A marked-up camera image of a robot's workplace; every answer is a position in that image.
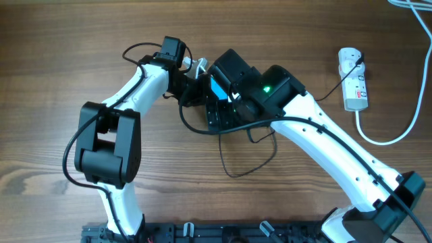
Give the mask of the Galaxy smartphone cyan screen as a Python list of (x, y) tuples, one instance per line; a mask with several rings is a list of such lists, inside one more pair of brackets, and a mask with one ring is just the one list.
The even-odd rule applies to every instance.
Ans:
[(215, 81), (215, 79), (213, 77), (211, 77), (211, 91), (213, 92), (213, 94), (216, 96), (216, 98), (218, 100), (228, 100), (228, 95), (227, 93), (222, 89), (222, 87), (220, 87), (220, 85), (218, 85), (218, 83)]

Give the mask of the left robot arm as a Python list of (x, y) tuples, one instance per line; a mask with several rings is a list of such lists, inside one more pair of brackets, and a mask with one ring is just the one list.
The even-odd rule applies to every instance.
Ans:
[(180, 98), (206, 71), (205, 58), (193, 59), (178, 38), (166, 36), (158, 51), (133, 61), (134, 75), (114, 95), (80, 110), (74, 166), (83, 184), (101, 196), (107, 214), (103, 228), (111, 242), (139, 242), (145, 226), (135, 194), (141, 157), (141, 119), (159, 97)]

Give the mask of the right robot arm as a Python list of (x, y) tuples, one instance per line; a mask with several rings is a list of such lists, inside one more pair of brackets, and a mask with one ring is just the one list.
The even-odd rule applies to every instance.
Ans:
[(320, 108), (305, 86), (289, 71), (272, 65), (264, 73), (250, 67), (234, 50), (209, 68), (227, 94), (236, 94), (234, 115), (243, 126), (266, 124), (297, 144), (342, 188), (350, 199), (321, 224), (332, 242), (386, 242), (414, 215), (425, 181), (414, 172), (399, 173), (368, 153)]

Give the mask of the white power strip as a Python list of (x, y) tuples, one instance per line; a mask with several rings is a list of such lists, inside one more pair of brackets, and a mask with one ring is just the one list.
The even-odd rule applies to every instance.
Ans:
[[(364, 63), (362, 53), (352, 47), (344, 47), (338, 52), (339, 64), (347, 59), (356, 62), (356, 65)], [(342, 82), (342, 96), (346, 111), (362, 111), (368, 107), (368, 96), (365, 84), (365, 73), (353, 78), (344, 77)]]

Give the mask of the white charger plug adapter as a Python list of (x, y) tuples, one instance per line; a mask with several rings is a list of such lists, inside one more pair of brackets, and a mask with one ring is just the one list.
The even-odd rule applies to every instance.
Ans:
[(355, 76), (363, 75), (364, 72), (364, 63), (356, 65), (355, 61), (347, 59), (339, 64), (339, 74), (341, 78), (344, 78), (345, 76), (353, 78)]

